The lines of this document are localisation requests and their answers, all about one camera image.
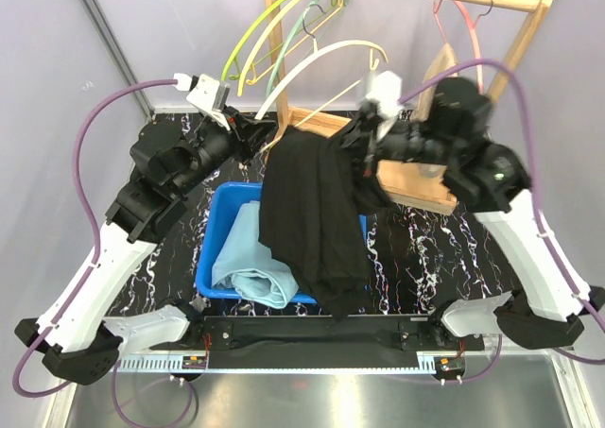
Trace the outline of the black trousers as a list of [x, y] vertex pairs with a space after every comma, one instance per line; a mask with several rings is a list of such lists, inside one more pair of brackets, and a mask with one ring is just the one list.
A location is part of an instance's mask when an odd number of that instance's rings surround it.
[[334, 270], [320, 273], [309, 284], [309, 293], [325, 313], [342, 320], [369, 303], [368, 283], [366, 272]]
[[358, 173], [340, 144], [340, 133], [288, 127], [268, 154], [259, 214], [260, 243], [335, 318], [368, 303], [361, 216], [392, 205], [376, 176]]

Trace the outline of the light blue trousers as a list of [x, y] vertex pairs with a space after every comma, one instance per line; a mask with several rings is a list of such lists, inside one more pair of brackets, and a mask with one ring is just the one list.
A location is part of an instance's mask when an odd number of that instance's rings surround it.
[[212, 266], [212, 286], [232, 289], [242, 299], [274, 309], [285, 308], [299, 290], [288, 265], [274, 259], [259, 242], [260, 203], [239, 208], [225, 243]]

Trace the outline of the mint green hanger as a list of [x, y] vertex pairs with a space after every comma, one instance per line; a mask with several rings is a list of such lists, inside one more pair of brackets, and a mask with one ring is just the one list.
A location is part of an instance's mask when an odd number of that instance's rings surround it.
[[329, 21], [335, 13], [348, 6], [350, 0], [308, 0], [305, 7], [300, 7], [300, 15], [293, 23], [285, 40], [279, 47], [276, 62], [268, 78], [266, 96], [269, 96], [285, 76], [283, 68], [285, 57], [305, 39], [315, 38], [314, 32]]

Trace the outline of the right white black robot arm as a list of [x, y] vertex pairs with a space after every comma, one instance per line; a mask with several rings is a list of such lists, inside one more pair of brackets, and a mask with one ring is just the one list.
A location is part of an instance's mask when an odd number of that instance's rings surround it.
[[430, 317], [432, 343], [446, 350], [462, 337], [502, 334], [527, 350], [573, 346], [582, 317], [603, 307], [604, 290], [565, 258], [517, 154], [488, 138], [492, 101], [471, 80], [445, 77], [426, 119], [403, 121], [400, 87], [385, 72], [365, 95], [380, 119], [375, 159], [442, 165], [443, 185], [493, 237], [520, 283], [499, 296], [442, 305]]

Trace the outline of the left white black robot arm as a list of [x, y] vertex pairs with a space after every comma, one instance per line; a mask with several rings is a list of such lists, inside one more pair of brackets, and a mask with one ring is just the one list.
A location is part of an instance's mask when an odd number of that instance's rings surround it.
[[222, 116], [224, 125], [205, 116], [190, 136], [171, 121], [142, 128], [130, 149], [130, 179], [95, 229], [90, 256], [43, 315], [17, 324], [26, 355], [40, 353], [44, 367], [64, 383], [90, 385], [126, 355], [165, 343], [192, 349], [202, 341], [203, 316], [184, 300], [134, 317], [107, 312], [185, 215], [189, 194], [229, 159], [249, 163], [278, 128], [232, 107]]

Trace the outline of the wooden clothes rack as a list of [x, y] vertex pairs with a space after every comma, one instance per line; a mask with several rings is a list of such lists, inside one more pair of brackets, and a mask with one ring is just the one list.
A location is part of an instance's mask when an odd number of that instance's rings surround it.
[[[260, 16], [270, 22], [265, 31], [257, 40], [245, 63], [242, 74], [246, 75], [251, 68], [252, 59], [260, 50], [264, 41], [269, 41], [269, 51], [279, 50], [285, 39], [282, 38], [281, 21], [284, 16], [298, 4], [300, 0], [266, 0], [266, 10]], [[542, 24], [554, 0], [451, 0], [457, 5], [463, 3], [490, 6], [497, 9], [510, 9], [524, 12], [527, 17], [520, 27], [513, 44], [505, 57], [505, 64], [516, 68], [533, 40], [537, 30]], [[308, 111], [305, 109], [291, 109], [288, 107], [285, 88], [309, 64], [314, 62], [315, 56], [306, 58], [295, 66], [267, 96], [259, 109], [260, 115], [265, 115], [272, 106], [276, 108], [280, 128], [294, 118], [301, 125], [308, 123], [313, 131], [335, 131], [344, 125], [344, 120], [333, 114], [323, 113], [321, 109]], [[423, 209], [437, 214], [451, 214], [457, 204], [457, 199], [447, 192], [441, 183], [442, 170], [435, 173], [422, 170], [418, 165], [410, 163], [386, 163], [378, 171], [379, 180], [383, 183], [386, 192], [399, 204]]]

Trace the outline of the blue plastic bin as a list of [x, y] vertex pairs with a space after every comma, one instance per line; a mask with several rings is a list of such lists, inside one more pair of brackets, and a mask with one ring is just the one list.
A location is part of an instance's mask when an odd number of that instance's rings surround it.
[[[321, 205], [317, 189], [290, 189], [285, 194], [280, 194], [271, 188], [264, 189], [260, 183], [223, 183], [216, 189], [212, 198], [201, 246], [196, 286], [202, 296], [209, 299], [242, 299], [232, 289], [218, 289], [212, 286], [212, 266], [225, 243], [239, 208], [242, 204], [254, 200], [260, 203], [259, 228], [260, 215], [266, 214], [270, 221], [266, 231], [275, 230], [291, 247], [311, 245], [314, 250], [319, 249]], [[316, 302], [299, 290], [292, 301], [311, 304]]]

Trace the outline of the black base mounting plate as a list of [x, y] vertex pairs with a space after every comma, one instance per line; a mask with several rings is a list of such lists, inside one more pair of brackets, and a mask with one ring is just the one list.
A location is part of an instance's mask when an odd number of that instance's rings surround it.
[[207, 370], [246, 374], [433, 375], [441, 358], [486, 349], [478, 335], [456, 340], [425, 316], [210, 317], [185, 344], [208, 355]]

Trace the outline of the aluminium rail frame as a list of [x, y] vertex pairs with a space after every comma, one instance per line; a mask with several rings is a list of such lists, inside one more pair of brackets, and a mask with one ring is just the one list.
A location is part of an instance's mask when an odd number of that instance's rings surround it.
[[133, 352], [117, 368], [128, 373], [170, 374], [190, 382], [217, 372], [227, 374], [353, 374], [428, 377], [436, 385], [472, 381], [471, 356], [483, 356], [494, 369], [507, 354], [527, 350], [496, 334], [455, 338], [439, 334], [425, 316], [206, 317], [194, 346], [164, 344]]

